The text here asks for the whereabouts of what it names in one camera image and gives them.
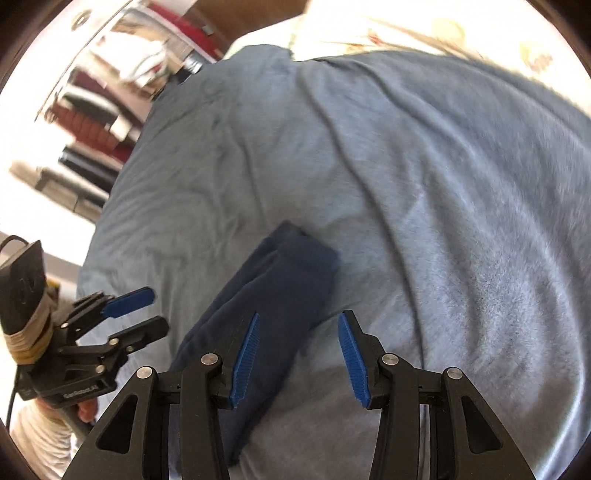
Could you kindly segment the person's left hand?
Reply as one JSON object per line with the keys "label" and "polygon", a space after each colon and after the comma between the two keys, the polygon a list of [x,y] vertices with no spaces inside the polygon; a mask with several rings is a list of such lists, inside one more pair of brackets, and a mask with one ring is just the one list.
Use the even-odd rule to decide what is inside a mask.
{"label": "person's left hand", "polygon": [[[34,400],[35,405],[39,409],[39,411],[47,418],[52,420],[60,420],[63,421],[64,417],[62,414],[50,407],[47,403],[45,403],[40,398]],[[75,408],[75,413],[78,419],[86,424],[92,423],[95,420],[97,410],[98,410],[98,402],[96,399],[90,399],[79,403]]]}

